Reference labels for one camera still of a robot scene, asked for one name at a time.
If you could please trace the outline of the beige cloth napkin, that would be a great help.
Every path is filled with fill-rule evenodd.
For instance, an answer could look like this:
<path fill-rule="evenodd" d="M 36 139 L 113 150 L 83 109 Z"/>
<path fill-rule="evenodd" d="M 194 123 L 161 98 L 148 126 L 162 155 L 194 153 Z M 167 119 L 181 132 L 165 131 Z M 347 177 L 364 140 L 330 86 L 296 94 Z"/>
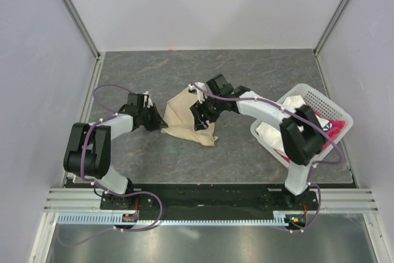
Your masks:
<path fill-rule="evenodd" d="M 167 101 L 164 112 L 164 121 L 168 127 L 162 128 L 161 132 L 182 140 L 189 140 L 206 147 L 213 147 L 218 139 L 214 135 L 215 124 L 209 124 L 207 129 L 194 130 L 194 117 L 190 107 L 198 102 L 196 94 L 190 93 L 188 88 Z"/>

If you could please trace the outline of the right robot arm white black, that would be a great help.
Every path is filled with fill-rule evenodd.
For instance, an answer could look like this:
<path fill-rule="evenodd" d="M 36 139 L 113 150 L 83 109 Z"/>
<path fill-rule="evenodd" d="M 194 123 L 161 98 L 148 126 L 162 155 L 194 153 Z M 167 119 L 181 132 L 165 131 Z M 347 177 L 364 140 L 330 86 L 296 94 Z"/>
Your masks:
<path fill-rule="evenodd" d="M 294 210 L 304 203 L 304 196 L 310 188 L 307 179 L 312 159 L 326 143 L 326 133 L 311 107 L 284 107 L 248 87 L 233 87 L 222 74 L 206 83 L 190 83 L 188 91 L 198 96 L 198 101 L 190 107 L 197 131 L 207 129 L 224 111 L 250 116 L 277 130 L 289 158 L 283 205 Z"/>

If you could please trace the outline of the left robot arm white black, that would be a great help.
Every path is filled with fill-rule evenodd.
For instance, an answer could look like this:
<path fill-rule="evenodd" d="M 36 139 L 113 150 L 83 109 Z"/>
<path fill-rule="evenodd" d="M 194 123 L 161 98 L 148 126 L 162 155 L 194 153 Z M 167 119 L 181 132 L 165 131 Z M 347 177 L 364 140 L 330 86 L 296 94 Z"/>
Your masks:
<path fill-rule="evenodd" d="M 94 188 L 103 188 L 103 202 L 130 209 L 136 200 L 133 183 L 112 166 L 111 142 L 141 126 L 149 132 L 168 127 L 148 94 L 129 93 L 127 103 L 108 120 L 75 123 L 63 159 L 64 170 Z"/>

